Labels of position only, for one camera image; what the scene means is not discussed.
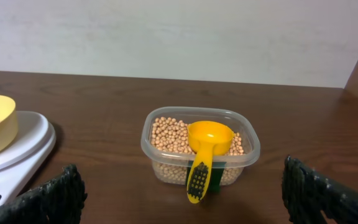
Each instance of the wooden table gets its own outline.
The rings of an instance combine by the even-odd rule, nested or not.
[[[358,190],[358,98],[342,89],[0,72],[0,94],[44,114],[58,134],[36,186],[76,164],[88,199],[82,223],[288,223],[281,199],[291,154]],[[140,148],[146,116],[162,106],[224,108],[244,115],[259,160],[203,205],[159,181]]]

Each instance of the yellow scoop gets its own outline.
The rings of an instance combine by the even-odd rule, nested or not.
[[[197,152],[187,180],[187,196],[198,203],[205,196],[212,171],[212,157],[222,156],[230,149],[233,131],[214,121],[198,121],[188,126],[188,142]]]

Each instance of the clear plastic container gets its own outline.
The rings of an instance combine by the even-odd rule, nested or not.
[[[166,183],[182,184],[186,182],[187,168],[195,155],[163,152],[150,143],[152,123],[156,118],[171,117],[191,124],[195,121],[216,121],[240,133],[245,154],[240,156],[214,156],[213,169],[224,169],[220,185],[232,184],[240,176],[244,167],[256,162],[260,155],[259,139],[249,121],[238,113],[213,108],[193,108],[170,106],[151,112],[145,121],[140,145],[144,153],[152,160],[152,166],[158,179]]]

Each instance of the yellow handle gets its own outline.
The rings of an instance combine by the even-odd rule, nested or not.
[[[213,144],[201,143],[187,179],[187,197],[191,203],[203,199],[212,171]]]

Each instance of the kitchen scale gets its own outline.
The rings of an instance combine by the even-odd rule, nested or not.
[[[0,152],[0,206],[13,200],[55,145],[53,126],[43,115],[17,111],[19,130]]]

